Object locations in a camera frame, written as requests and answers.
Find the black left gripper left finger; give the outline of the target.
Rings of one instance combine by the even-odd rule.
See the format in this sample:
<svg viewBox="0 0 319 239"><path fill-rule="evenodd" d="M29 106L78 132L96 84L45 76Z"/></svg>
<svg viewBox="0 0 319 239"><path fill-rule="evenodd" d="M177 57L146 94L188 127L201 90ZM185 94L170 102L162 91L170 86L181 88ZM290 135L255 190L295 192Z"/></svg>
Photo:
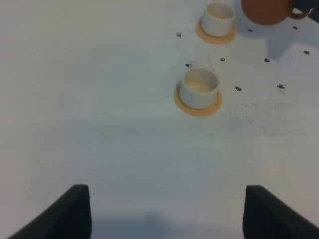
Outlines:
<svg viewBox="0 0 319 239"><path fill-rule="evenodd" d="M87 185L73 185L11 239L89 239L92 233Z"/></svg>

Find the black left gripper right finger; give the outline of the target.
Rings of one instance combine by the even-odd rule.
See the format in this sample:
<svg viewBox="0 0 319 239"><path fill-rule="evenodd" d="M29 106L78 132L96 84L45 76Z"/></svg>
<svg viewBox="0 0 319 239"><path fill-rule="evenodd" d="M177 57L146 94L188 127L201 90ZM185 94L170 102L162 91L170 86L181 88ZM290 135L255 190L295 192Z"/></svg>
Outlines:
<svg viewBox="0 0 319 239"><path fill-rule="evenodd" d="M260 185L246 187L246 239L317 239L319 228Z"/></svg>

